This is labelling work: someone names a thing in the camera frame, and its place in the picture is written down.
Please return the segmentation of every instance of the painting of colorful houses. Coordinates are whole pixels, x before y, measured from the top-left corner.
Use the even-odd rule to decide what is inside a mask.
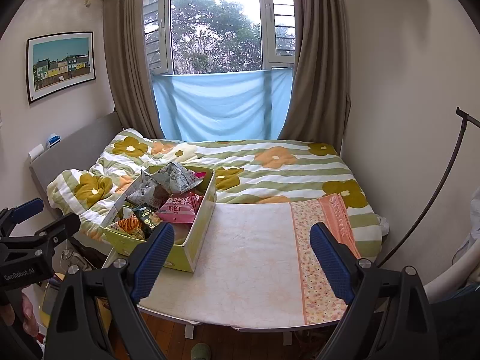
[[[63,33],[28,40],[27,89],[30,103],[94,79],[92,32]]]

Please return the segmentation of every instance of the bed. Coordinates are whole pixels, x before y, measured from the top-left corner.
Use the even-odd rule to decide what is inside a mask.
[[[323,143],[150,140],[122,130],[113,112],[46,151],[31,170],[50,205],[78,214],[81,232],[105,253],[100,224],[119,193],[142,168],[170,161],[215,169],[218,203],[297,202],[339,193],[360,254],[374,258],[381,249],[378,221],[363,191],[333,147]]]

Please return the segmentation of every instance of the yellow container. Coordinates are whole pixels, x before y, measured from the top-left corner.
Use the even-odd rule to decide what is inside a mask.
[[[217,190],[215,188],[215,171],[199,166],[184,167],[195,173],[206,172],[203,181],[196,187],[198,191],[204,193],[204,197],[186,240],[182,245],[173,245],[164,266],[178,269],[180,271],[193,272],[215,208]],[[151,166],[146,171],[153,174],[161,168],[163,168],[163,166]],[[118,211],[122,209],[122,206],[125,203],[125,198],[138,189],[138,186],[141,183],[141,178],[141,176],[138,177],[132,185],[122,193],[101,224],[105,231],[106,238],[118,253],[125,256],[129,256],[138,244],[145,241],[110,231],[106,229],[106,227],[112,224]]]

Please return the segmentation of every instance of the wall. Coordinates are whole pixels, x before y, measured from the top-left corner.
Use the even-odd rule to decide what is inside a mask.
[[[460,106],[480,119],[480,35],[457,0],[346,0],[352,108],[342,156],[373,209],[390,222],[383,255],[433,194],[455,146]],[[421,225],[386,265],[417,267],[424,283],[447,269],[470,230],[480,185],[480,130]]]
[[[102,1],[26,0],[0,40],[0,209],[38,197],[27,153],[51,133],[66,137],[112,112],[113,100],[103,49]],[[93,31],[97,79],[28,105],[25,55],[28,38],[59,32]],[[14,235],[30,235],[53,217],[47,209],[21,223]],[[26,290],[33,303],[31,292]]]

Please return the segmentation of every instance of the headboard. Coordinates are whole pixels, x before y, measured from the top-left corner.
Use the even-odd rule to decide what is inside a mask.
[[[87,170],[105,147],[122,131],[116,112],[112,112],[62,139],[30,164],[32,178],[48,206],[47,186],[67,169]]]

